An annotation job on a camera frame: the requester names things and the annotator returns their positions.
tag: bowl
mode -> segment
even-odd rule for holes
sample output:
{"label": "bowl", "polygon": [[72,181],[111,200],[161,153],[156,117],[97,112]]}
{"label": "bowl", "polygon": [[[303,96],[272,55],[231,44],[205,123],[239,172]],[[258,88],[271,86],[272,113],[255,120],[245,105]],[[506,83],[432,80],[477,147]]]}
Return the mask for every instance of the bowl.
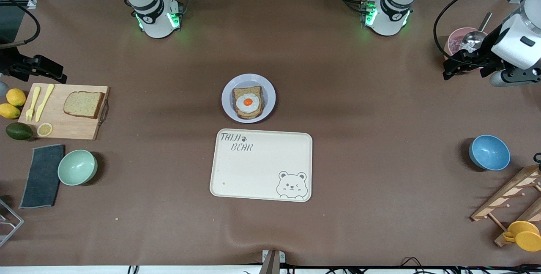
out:
{"label": "bowl", "polygon": [[503,170],[511,161],[511,153],[499,138],[485,134],[471,143],[470,158],[485,170]]}
{"label": "bowl", "polygon": [[[252,118],[251,120],[245,120],[240,118],[236,114],[235,106],[235,96],[233,94],[233,89],[236,88],[249,88],[254,86],[261,86],[261,98],[263,100],[263,112],[257,118]],[[272,83],[265,77],[258,74],[241,74],[236,76],[234,79],[230,80],[229,83],[224,87],[222,91],[222,107],[226,114],[233,120],[250,124],[262,121],[265,119],[274,109],[276,104],[276,91]]]}
{"label": "bowl", "polygon": [[72,151],[58,165],[58,179],[66,185],[81,185],[92,179],[98,164],[96,158],[83,149]]}

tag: lemon slice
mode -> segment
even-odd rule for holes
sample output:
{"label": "lemon slice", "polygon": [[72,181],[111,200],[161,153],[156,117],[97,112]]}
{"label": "lemon slice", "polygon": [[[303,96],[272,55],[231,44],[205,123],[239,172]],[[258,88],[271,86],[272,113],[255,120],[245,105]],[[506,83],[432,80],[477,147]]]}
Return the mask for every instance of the lemon slice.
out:
{"label": "lemon slice", "polygon": [[52,125],[49,123],[43,123],[37,128],[38,137],[47,137],[52,133]]}

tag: metal ladle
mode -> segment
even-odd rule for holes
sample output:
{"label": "metal ladle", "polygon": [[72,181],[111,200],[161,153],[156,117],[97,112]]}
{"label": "metal ladle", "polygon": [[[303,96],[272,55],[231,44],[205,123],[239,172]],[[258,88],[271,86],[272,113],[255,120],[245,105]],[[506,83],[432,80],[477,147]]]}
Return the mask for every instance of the metal ladle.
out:
{"label": "metal ladle", "polygon": [[489,23],[491,17],[492,13],[488,12],[485,16],[485,19],[483,20],[483,23],[481,23],[481,27],[479,27],[479,30],[471,31],[462,38],[462,42],[460,43],[460,50],[466,49],[468,50],[468,52],[471,53],[481,47],[481,43],[486,37],[486,34],[483,33],[483,30],[485,29],[486,24]]}

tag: yellow cup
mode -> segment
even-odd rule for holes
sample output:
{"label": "yellow cup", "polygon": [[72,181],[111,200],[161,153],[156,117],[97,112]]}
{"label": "yellow cup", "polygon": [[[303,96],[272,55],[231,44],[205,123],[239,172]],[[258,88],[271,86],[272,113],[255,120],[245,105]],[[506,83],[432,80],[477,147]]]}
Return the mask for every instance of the yellow cup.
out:
{"label": "yellow cup", "polygon": [[539,229],[534,224],[527,221],[515,221],[509,226],[508,232],[504,233],[504,239],[505,241],[516,242],[516,236],[522,232],[531,232],[539,236]]}
{"label": "yellow cup", "polygon": [[541,251],[541,236],[534,232],[520,232],[515,236],[516,245],[528,252]]}

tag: fried egg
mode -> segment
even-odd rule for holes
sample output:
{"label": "fried egg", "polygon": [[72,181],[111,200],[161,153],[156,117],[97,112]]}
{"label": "fried egg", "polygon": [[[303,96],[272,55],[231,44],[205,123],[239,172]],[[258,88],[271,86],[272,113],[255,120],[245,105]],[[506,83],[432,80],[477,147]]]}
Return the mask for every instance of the fried egg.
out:
{"label": "fried egg", "polygon": [[255,94],[246,93],[237,99],[236,106],[238,110],[244,113],[252,113],[259,108],[260,102],[261,101]]}

